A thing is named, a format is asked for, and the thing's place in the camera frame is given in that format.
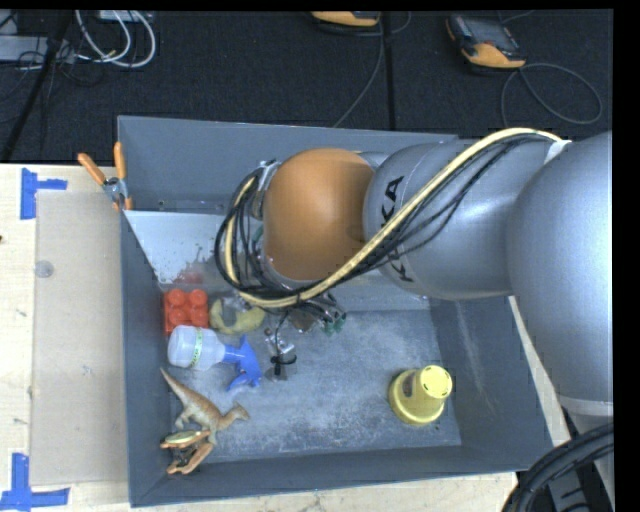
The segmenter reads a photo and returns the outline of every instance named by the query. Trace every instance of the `blue spray nozzle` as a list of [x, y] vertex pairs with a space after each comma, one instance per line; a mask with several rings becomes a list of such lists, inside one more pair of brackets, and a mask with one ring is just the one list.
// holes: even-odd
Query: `blue spray nozzle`
[[253, 348], [251, 348], [251, 345], [249, 345], [245, 334], [243, 334], [240, 339], [240, 348], [235, 348], [230, 345], [224, 346], [224, 358], [222, 362], [235, 364], [236, 371], [238, 372], [238, 376], [229, 384], [227, 391], [241, 384], [250, 384], [254, 387], [260, 384], [262, 371], [258, 364], [258, 358]]

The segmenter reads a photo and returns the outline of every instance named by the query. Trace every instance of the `orange lego brick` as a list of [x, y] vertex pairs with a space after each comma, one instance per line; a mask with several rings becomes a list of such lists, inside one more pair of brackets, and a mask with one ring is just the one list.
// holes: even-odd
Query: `orange lego brick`
[[164, 331], [171, 334], [178, 325], [209, 327], [208, 297], [204, 290], [185, 292], [174, 288], [164, 294]]

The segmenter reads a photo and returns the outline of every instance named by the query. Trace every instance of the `yellow cone object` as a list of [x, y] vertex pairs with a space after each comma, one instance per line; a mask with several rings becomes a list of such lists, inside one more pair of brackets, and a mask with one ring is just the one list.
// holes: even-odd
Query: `yellow cone object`
[[391, 382], [389, 403], [405, 423], [426, 425], [442, 414], [452, 389], [449, 372], [440, 366], [406, 370]]

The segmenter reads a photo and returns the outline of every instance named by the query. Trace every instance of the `black carpet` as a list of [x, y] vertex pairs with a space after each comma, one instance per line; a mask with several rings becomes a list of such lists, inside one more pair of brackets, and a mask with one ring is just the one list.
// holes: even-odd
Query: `black carpet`
[[[83, 11], [96, 42], [116, 46], [118, 26], [95, 22], [91, 12]], [[51, 11], [31, 14], [22, 16], [23, 28], [46, 35]], [[370, 87], [340, 127], [476, 138], [526, 126], [573, 140], [612, 128], [613, 10], [465, 11], [516, 16], [507, 27], [528, 57], [531, 67], [522, 74], [533, 93], [520, 75], [508, 81], [510, 72], [474, 73], [448, 38], [448, 14], [388, 13], [381, 40], [320, 30], [302, 12], [156, 11], [158, 49], [147, 66], [78, 61], [53, 68], [9, 161], [75, 163], [78, 152], [87, 152], [111, 165], [121, 114], [333, 126], [369, 81], [381, 51]], [[66, 39], [89, 54], [75, 20]], [[135, 40], [144, 55], [149, 41], [139, 25]], [[36, 76], [14, 63], [0, 67], [2, 146]], [[564, 118], [595, 121], [571, 122], [541, 101]]]

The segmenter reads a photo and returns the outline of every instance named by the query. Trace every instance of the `blue tape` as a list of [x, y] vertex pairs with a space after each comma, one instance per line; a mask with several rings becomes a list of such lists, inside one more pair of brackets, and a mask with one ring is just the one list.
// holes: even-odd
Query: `blue tape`
[[29, 512], [32, 507], [55, 507], [69, 501], [69, 488], [32, 492], [29, 487], [29, 457], [14, 453], [11, 457], [11, 490], [2, 491], [0, 510]]
[[48, 179], [38, 181], [38, 175], [22, 168], [22, 187], [20, 191], [20, 218], [33, 219], [36, 216], [36, 192], [40, 189], [66, 190], [67, 181]]

